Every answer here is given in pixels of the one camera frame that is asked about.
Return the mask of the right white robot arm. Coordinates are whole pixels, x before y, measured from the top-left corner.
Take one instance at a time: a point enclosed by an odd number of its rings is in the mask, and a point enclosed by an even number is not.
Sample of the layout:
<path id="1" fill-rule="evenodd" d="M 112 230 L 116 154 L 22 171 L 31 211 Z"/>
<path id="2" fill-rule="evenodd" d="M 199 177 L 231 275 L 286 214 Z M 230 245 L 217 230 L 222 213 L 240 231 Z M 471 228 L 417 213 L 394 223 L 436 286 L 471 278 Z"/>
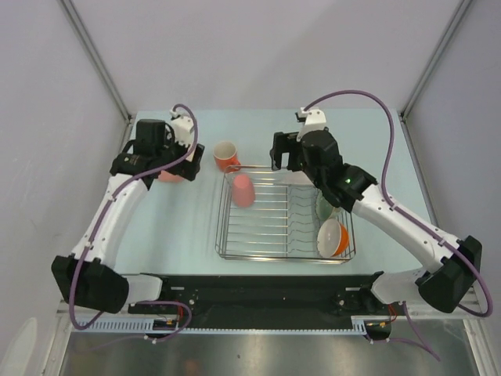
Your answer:
<path id="1" fill-rule="evenodd" d="M 481 244 L 472 236 L 463 240 L 413 217 L 382 190 L 381 183 L 358 166 L 347 164 L 337 141 L 327 129 L 277 132 L 270 150 L 272 170 L 282 167 L 306 174 L 336 208 L 365 219 L 397 241 L 422 265 L 401 273 L 378 272 L 361 304 L 379 314 L 397 301 L 420 300 L 443 313 L 460 307 L 464 295 L 479 278 Z"/>

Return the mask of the green ceramic bowl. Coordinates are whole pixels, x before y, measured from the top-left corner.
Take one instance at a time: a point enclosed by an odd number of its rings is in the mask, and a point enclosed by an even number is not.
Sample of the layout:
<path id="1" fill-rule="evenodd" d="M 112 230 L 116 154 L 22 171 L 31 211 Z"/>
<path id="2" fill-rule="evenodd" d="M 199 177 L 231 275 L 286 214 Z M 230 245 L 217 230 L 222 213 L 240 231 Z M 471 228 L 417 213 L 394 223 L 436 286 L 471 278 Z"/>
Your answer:
<path id="1" fill-rule="evenodd" d="M 315 213 L 320 221 L 327 219 L 335 219 L 343 212 L 342 208 L 334 207 L 323 196 L 321 191 L 318 192 L 315 199 Z"/>

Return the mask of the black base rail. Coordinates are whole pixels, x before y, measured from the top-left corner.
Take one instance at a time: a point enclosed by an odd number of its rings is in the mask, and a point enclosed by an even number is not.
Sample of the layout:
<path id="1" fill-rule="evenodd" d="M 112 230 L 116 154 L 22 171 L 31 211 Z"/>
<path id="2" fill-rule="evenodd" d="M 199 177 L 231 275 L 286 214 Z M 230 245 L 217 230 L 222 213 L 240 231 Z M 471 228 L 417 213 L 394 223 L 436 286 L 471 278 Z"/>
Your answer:
<path id="1" fill-rule="evenodd" d="M 369 292 L 362 276 L 166 276 L 155 303 L 130 314 L 176 314 L 168 301 L 186 304 L 191 329 L 347 329 L 353 316 L 384 316 L 387 305 Z"/>

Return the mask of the pink plastic cup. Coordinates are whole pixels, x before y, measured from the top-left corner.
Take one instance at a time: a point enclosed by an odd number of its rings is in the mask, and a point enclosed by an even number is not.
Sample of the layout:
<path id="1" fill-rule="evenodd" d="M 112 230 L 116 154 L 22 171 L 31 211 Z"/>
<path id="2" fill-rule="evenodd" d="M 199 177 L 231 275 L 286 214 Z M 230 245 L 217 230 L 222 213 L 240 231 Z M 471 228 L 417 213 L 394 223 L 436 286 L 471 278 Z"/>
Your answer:
<path id="1" fill-rule="evenodd" d="M 248 175 L 241 174 L 234 178 L 232 182 L 232 200 L 240 208 L 248 208 L 254 203 L 254 184 Z"/>

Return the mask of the aluminium frame profile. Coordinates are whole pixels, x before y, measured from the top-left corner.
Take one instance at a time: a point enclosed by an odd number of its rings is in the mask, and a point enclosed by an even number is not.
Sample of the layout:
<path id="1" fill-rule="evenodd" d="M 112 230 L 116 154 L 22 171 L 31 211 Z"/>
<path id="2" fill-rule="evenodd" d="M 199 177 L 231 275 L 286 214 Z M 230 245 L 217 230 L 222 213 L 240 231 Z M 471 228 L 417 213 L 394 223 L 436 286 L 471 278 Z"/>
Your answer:
<path id="1" fill-rule="evenodd" d="M 469 292 L 466 298 L 462 301 L 462 303 L 471 310 L 480 311 L 482 308 L 482 304 L 476 298 L 476 295 L 473 292 Z M 414 320 L 476 320 L 478 317 L 468 313 L 464 309 L 456 308 L 452 313 L 442 313 L 438 310 L 432 308 L 428 304 L 424 302 L 411 301 L 407 302 L 407 309 L 409 311 L 410 316 Z M 75 316 L 77 318 L 84 317 L 86 320 L 90 320 L 94 315 L 97 314 L 95 310 L 86 309 L 86 308 L 76 308 Z M 357 314 L 357 313 L 342 313 L 340 316 L 335 315 L 336 318 L 348 316 L 354 317 L 356 319 L 362 320 L 376 320 L 376 319 L 387 319 L 389 317 L 389 312 L 386 309 L 384 313 L 377 314 Z M 175 314 L 167 314 L 167 313 L 151 313 L 151 314 L 143 314 L 143 313 L 129 313 L 127 309 L 122 309 L 119 313 L 104 313 L 100 318 L 125 318 L 125 317 L 141 317 L 141 318 L 166 318 L 171 319 L 175 317 Z"/>

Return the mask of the white ceramic plate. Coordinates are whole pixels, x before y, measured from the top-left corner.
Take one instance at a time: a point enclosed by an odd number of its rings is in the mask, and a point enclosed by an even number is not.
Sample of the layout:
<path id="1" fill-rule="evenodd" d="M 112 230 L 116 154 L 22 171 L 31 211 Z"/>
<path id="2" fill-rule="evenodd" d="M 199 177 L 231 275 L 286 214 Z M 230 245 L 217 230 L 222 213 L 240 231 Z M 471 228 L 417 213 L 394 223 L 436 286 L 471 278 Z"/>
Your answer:
<path id="1" fill-rule="evenodd" d="M 291 172 L 289 175 L 289 183 L 294 185 L 312 186 L 313 183 L 303 172 Z"/>

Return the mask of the orange and white bowl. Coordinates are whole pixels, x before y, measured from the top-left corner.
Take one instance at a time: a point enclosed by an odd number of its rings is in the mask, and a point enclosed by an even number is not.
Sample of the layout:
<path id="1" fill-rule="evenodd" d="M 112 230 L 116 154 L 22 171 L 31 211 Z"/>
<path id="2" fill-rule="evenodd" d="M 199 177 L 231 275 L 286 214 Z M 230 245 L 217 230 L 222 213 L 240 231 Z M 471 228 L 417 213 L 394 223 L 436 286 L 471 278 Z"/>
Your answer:
<path id="1" fill-rule="evenodd" d="M 329 259 L 341 255 L 349 245 L 347 228 L 337 219 L 327 219 L 317 235 L 317 248 L 320 256 Z"/>

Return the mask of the beige pink floral plate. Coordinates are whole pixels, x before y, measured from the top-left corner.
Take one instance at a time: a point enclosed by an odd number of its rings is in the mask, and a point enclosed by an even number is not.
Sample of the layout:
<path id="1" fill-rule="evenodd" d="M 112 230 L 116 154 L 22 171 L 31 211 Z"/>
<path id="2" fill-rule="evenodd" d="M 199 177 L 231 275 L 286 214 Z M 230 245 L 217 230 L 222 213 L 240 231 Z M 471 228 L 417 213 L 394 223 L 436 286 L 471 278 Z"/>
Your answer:
<path id="1" fill-rule="evenodd" d="M 184 181 L 184 178 L 179 175 L 173 175 L 167 171 L 161 171 L 157 180 L 162 183 L 181 183 Z"/>

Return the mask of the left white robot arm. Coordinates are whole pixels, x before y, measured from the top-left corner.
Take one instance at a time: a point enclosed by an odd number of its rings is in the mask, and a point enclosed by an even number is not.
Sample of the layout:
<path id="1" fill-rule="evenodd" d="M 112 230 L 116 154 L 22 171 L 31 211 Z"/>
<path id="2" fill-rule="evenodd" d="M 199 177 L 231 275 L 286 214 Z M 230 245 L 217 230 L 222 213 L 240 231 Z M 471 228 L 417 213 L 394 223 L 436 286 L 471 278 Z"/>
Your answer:
<path id="1" fill-rule="evenodd" d="M 197 143 L 192 117 L 171 115 L 170 121 L 142 119 L 135 138 L 115 157 L 105 195 L 85 235 L 68 256 L 57 256 L 52 274 L 63 300 L 105 313 L 145 301 L 156 313 L 168 311 L 173 294 L 160 278 L 115 270 L 118 248 L 140 201 L 161 172 L 193 181 L 204 146 Z"/>

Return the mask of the orange ceramic mug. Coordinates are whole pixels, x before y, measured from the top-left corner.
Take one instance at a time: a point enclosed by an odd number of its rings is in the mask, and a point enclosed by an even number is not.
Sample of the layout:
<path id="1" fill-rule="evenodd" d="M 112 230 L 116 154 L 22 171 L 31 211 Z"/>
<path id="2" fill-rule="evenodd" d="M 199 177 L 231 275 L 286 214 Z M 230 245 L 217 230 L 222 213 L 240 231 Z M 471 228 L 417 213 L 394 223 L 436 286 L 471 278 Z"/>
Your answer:
<path id="1" fill-rule="evenodd" d="M 213 149 L 214 162 L 221 172 L 236 172 L 240 170 L 236 146 L 230 141 L 221 141 Z"/>

